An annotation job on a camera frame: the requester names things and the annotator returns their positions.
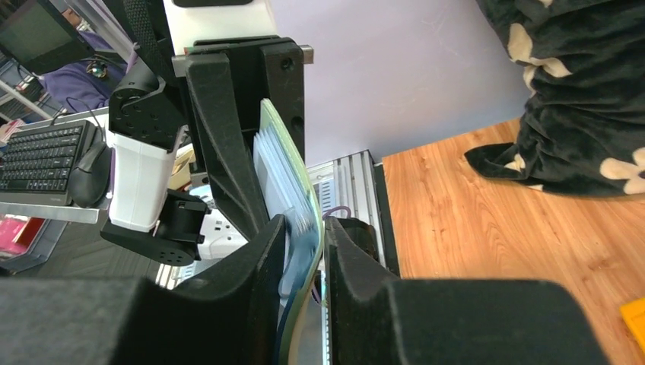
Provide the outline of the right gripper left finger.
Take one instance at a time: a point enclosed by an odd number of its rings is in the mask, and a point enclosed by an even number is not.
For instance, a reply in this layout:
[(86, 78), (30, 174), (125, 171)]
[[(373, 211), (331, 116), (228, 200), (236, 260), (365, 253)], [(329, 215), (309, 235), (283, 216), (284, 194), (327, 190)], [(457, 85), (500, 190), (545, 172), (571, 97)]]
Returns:
[(4, 278), (3, 364), (270, 364), (285, 219), (172, 290), (147, 278)]

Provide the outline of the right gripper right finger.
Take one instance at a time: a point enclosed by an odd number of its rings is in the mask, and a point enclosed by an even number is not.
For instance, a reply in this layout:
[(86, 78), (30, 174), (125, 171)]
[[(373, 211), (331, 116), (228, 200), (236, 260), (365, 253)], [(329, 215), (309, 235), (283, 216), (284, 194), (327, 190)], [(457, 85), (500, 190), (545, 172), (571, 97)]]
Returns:
[(326, 219), (333, 364), (606, 364), (579, 303), (552, 281), (402, 279)]

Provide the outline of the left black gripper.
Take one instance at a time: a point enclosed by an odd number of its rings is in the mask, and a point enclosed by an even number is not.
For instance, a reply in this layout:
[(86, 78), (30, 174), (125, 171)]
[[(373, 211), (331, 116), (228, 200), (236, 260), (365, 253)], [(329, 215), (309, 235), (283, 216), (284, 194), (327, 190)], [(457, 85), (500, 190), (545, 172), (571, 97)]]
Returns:
[(215, 203), (251, 240), (268, 215), (244, 138), (252, 141), (267, 98), (305, 158), (304, 66), (313, 64), (313, 47), (280, 36), (201, 41), (172, 64), (186, 77)]

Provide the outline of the green card holder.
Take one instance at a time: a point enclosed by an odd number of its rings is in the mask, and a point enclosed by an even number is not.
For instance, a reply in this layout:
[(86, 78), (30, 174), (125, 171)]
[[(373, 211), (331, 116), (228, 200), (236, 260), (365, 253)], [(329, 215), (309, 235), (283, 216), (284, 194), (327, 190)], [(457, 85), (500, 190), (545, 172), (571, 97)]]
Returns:
[(278, 284), (284, 309), (278, 322), (273, 362), (293, 364), (302, 330), (300, 315), (310, 301), (322, 258), (323, 220), (303, 158), (268, 98), (259, 104), (253, 165), (269, 217), (281, 215), (286, 225), (286, 253)]

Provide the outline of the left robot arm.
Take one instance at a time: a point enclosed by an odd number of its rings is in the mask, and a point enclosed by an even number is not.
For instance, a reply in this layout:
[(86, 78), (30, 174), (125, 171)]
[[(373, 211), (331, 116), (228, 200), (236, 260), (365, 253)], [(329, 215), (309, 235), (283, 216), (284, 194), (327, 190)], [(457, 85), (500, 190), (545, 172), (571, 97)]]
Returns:
[(268, 1), (108, 1), (138, 61), (113, 92), (113, 198), (101, 235), (164, 265), (199, 259), (206, 205), (168, 186), (180, 138), (222, 213), (247, 239), (268, 214), (253, 166), (270, 100), (305, 152), (303, 67), (311, 51), (278, 34)]

